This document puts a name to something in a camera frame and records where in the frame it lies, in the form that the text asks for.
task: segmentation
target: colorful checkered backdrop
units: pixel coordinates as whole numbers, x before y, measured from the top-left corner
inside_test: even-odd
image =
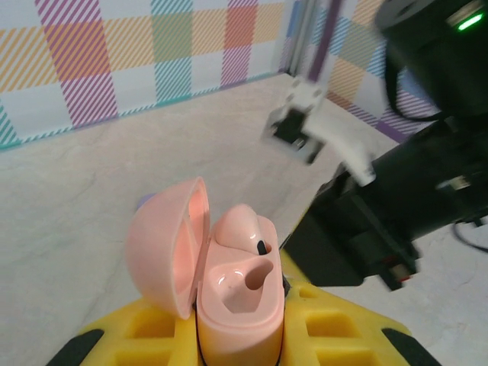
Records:
[[[385,42],[374,30],[374,15],[384,0],[345,0],[335,27],[330,54],[320,76],[327,98],[397,142],[427,124],[410,123],[389,109],[384,96]],[[305,74],[311,66],[325,24],[329,1],[321,2],[313,19],[309,43],[300,64]],[[400,109],[427,116],[436,111],[408,72],[400,76]]]
[[[0,148],[275,73],[293,6],[2,0]]]

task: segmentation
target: yellow foam tray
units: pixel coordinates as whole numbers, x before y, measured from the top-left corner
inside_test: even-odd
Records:
[[[391,328],[409,334],[405,326],[307,282],[290,283],[280,365],[408,366],[381,332]],[[80,334],[93,329],[103,329],[104,335],[82,366],[203,364],[194,312],[188,320],[175,319],[140,299]]]

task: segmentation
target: white floor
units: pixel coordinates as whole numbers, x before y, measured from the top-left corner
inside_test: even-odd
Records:
[[[339,162],[326,149],[304,166],[260,143],[290,81],[282,75],[0,153],[0,364],[46,364],[83,325],[138,298],[122,249],[144,194],[201,175],[213,221],[244,202],[286,237]],[[395,145],[330,108],[376,154]],[[488,242],[488,230],[466,236]],[[488,257],[447,230],[419,248],[422,271],[400,291],[376,278],[329,291],[404,323],[443,365],[487,364]]]

